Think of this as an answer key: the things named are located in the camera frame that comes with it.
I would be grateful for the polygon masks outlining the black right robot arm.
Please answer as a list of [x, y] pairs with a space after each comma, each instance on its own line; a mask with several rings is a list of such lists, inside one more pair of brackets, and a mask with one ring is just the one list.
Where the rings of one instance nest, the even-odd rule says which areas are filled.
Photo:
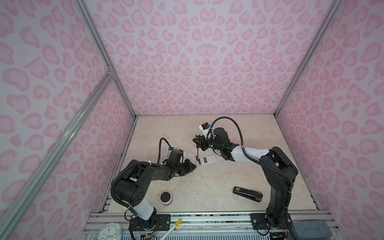
[[240, 143], [232, 143], [224, 128], [212, 129], [205, 123], [199, 126], [203, 132], [196, 135], [193, 142], [198, 149], [220, 151], [222, 158], [231, 162], [244, 162], [262, 167], [271, 187], [270, 202], [266, 209], [264, 224], [277, 229], [288, 218], [288, 208], [298, 169], [279, 147], [254, 149], [244, 146], [241, 132]]

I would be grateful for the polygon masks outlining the black yellow handled screwdriver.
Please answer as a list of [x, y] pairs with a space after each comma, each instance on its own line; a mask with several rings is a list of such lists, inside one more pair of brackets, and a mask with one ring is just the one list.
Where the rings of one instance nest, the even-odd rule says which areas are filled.
[[200, 148], [197, 148], [196, 161], [199, 160], [199, 149]]

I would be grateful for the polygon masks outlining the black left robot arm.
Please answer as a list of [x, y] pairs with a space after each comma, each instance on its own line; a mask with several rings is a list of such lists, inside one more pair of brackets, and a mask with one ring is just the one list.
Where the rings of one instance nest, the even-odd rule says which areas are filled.
[[146, 199], [152, 181], [169, 181], [183, 177], [197, 168], [189, 159], [170, 167], [162, 163], [153, 164], [133, 160], [113, 180], [112, 199], [133, 213], [130, 227], [139, 226], [151, 231], [159, 225], [157, 210]]

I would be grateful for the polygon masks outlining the red and white remote control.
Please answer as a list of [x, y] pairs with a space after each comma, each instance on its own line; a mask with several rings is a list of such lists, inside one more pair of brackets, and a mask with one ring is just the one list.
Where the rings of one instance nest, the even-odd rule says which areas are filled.
[[202, 167], [210, 164], [214, 164], [217, 162], [217, 158], [215, 155], [210, 155], [206, 157], [198, 157], [196, 156], [196, 166]]

